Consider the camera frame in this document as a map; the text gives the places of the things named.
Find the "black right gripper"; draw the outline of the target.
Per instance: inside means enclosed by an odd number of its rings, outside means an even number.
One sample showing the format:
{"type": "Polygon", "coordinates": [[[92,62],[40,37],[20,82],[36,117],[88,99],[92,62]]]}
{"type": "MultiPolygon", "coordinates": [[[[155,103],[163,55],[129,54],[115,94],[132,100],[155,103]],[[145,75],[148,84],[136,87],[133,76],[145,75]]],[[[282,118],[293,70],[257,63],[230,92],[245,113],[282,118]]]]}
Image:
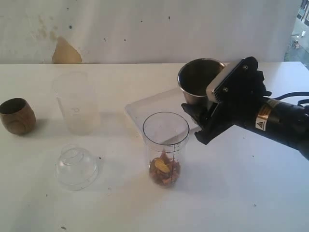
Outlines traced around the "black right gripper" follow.
{"type": "Polygon", "coordinates": [[[199,142],[206,145],[233,125],[254,130],[258,110],[266,101],[266,96],[271,95],[264,85],[263,72],[257,71],[255,77],[257,86],[254,92],[240,101],[219,103],[210,113],[203,105],[181,104],[182,109],[201,127],[195,133],[199,142]]]}

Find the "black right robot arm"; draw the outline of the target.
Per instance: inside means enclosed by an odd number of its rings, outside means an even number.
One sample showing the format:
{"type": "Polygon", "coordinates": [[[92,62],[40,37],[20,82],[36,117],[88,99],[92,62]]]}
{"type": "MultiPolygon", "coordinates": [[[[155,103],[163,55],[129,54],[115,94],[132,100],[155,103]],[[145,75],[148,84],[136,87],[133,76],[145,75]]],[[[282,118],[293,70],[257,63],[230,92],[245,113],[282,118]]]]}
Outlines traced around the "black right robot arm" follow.
{"type": "Polygon", "coordinates": [[[263,81],[261,71],[234,70],[220,85],[220,103],[214,103],[210,109],[183,103],[183,110],[201,128],[195,133],[197,140],[206,145],[235,125],[298,150],[307,159],[309,107],[281,100],[308,93],[292,92],[271,99],[263,81]]]}

